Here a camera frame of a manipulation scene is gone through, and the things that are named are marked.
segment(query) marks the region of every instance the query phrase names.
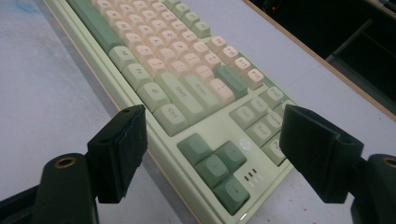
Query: green keycap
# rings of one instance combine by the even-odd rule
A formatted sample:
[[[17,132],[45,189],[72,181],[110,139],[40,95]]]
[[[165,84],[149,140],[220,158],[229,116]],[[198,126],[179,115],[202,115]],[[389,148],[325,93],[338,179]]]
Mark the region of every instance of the green keycap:
[[[191,30],[198,36],[198,38],[210,37],[210,25],[205,21],[198,21],[192,27]]]
[[[181,20],[186,13],[190,12],[190,7],[184,3],[180,3],[173,8],[172,12]]]
[[[90,0],[67,0],[67,3],[73,8],[106,54],[116,46],[123,46],[120,38]]]
[[[171,137],[189,127],[186,118],[175,105],[163,105],[153,115]]]
[[[228,169],[221,159],[212,154],[195,166],[195,171],[213,189],[228,174]]]
[[[260,118],[268,113],[268,104],[259,96],[247,102],[246,106],[248,106],[253,113]]]
[[[233,142],[226,142],[216,150],[215,154],[224,162],[230,173],[247,160],[241,150]]]
[[[164,0],[163,4],[169,9],[172,10],[177,4],[180,3],[180,0]]]
[[[196,22],[200,20],[200,17],[197,13],[190,11],[181,18],[181,21],[186,24],[187,27],[191,28]]]
[[[246,129],[254,121],[258,120],[259,117],[246,105],[242,105],[230,114],[231,118],[241,127]]]
[[[125,46],[116,46],[109,53],[108,57],[111,59],[116,67],[122,71],[128,64],[137,63],[136,57]]]
[[[231,89],[235,99],[248,94],[248,85],[228,65],[221,65],[215,69],[215,77],[221,79]]]
[[[135,91],[146,83],[152,82],[151,75],[140,63],[129,64],[122,70],[122,75]]]
[[[272,133],[277,133],[282,128],[283,119],[275,111],[270,112],[261,120]]]
[[[282,162],[286,159],[285,155],[280,150],[279,136],[280,133],[277,133],[262,147],[262,151],[265,153],[265,155],[267,155],[267,157],[277,166],[282,164]]]
[[[163,89],[155,82],[145,84],[137,91],[137,94],[151,113],[170,103]]]
[[[210,91],[207,86],[196,76],[187,75],[181,79],[181,83],[198,100],[207,114],[215,113],[221,109],[218,98]]]
[[[282,98],[285,94],[277,87],[271,87],[267,91],[263,92],[260,97],[268,104],[271,109],[274,109],[277,105],[282,102]]]
[[[186,117],[190,125],[205,117],[204,108],[172,73],[162,73],[155,81],[166,92],[172,104],[175,104]]]
[[[262,119],[259,119],[255,124],[248,127],[245,132],[258,147],[261,147],[268,142],[274,134],[271,132],[270,128],[264,124]]]
[[[198,133],[184,139],[177,144],[177,147],[192,166],[195,166],[212,152],[206,141]]]
[[[249,198],[246,189],[233,176],[221,182],[213,192],[230,215],[234,215]]]

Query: table surface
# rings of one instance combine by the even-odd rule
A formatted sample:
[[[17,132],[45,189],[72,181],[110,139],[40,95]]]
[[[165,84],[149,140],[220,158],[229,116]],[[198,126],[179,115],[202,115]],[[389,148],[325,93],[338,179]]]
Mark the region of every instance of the table surface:
[[[185,0],[213,33],[244,52],[300,106],[365,144],[363,158],[395,155],[396,123],[273,23],[240,0]],[[0,201],[35,186],[43,166],[89,140],[117,113],[41,0],[0,7]],[[295,170],[250,223],[352,223],[345,204],[325,204]],[[145,156],[127,197],[98,204],[101,223],[193,223],[188,209]]]

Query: mechanical keyboard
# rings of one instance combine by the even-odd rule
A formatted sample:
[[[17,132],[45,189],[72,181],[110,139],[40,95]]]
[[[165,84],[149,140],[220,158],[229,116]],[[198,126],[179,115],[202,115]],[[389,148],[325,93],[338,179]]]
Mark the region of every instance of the mechanical keyboard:
[[[147,110],[148,153],[202,223],[246,223],[292,166],[294,102],[180,0],[45,0],[119,109]]]

